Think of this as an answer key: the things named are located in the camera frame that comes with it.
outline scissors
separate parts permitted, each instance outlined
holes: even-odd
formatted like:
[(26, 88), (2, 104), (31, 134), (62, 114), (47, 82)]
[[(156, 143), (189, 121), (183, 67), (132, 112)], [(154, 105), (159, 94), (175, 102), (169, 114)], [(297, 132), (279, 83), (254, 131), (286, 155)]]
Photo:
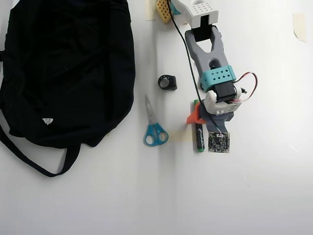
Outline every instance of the scissors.
[[(157, 122), (157, 118), (152, 110), (152, 107), (151, 107), (151, 104), (147, 95), (146, 95), (146, 106), (147, 106), (148, 117), (149, 117), (149, 125), (148, 125), (147, 133), (145, 135), (144, 142), (146, 145), (150, 147), (162, 145), (168, 141), (169, 135)], [(152, 143), (147, 142), (148, 137), (152, 138)]]

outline scissor blade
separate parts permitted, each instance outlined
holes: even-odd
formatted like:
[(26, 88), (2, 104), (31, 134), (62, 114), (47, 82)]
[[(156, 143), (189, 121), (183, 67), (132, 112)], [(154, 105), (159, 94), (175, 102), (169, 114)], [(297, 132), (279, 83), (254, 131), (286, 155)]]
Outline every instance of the scissor blade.
[(157, 118), (152, 110), (152, 107), (151, 107), (151, 104), (147, 95), (146, 95), (146, 107), (147, 107), (147, 112), (148, 112), (149, 124), (157, 123)]

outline blue scissors handle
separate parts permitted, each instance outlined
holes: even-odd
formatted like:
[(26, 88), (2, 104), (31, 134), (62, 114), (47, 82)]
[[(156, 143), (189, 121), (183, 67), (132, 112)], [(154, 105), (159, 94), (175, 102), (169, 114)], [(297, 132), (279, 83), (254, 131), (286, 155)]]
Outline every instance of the blue scissors handle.
[[(161, 135), (165, 135), (165, 140), (161, 140), (160, 136)], [(152, 138), (152, 143), (148, 143), (147, 142), (147, 138), (148, 137)], [(154, 147), (157, 145), (162, 145), (164, 143), (166, 143), (168, 141), (169, 135), (168, 133), (160, 126), (159, 123), (153, 124), (153, 125), (149, 125), (148, 126), (148, 130), (145, 136), (145, 143), (146, 145), (150, 146), (150, 147)]]

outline teal bracket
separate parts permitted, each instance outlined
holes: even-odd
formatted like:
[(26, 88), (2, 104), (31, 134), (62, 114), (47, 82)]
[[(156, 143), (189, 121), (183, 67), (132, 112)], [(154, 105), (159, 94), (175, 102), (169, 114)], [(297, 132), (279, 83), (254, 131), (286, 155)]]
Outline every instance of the teal bracket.
[(172, 12), (173, 12), (174, 16), (181, 14), (179, 11), (177, 11), (177, 9), (175, 8), (175, 6), (172, 2), (171, 2), (171, 8), (172, 8)]
[(201, 84), (205, 92), (208, 92), (211, 87), (228, 81), (235, 81), (236, 76), (233, 68), (228, 65), (213, 70), (205, 71), (201, 77)]

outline tape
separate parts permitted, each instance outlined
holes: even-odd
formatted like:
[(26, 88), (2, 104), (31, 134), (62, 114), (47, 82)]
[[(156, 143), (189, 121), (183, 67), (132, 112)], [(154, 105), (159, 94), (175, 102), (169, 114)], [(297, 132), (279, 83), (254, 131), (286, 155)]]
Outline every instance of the tape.
[(169, 135), (168, 142), (171, 143), (187, 143), (192, 142), (192, 131), (191, 129), (186, 130), (170, 130), (167, 131)]
[(156, 19), (156, 5), (157, 0), (145, 1), (145, 20), (152, 21)]
[(302, 42), (307, 42), (305, 15), (301, 13), (293, 14), (293, 33)]

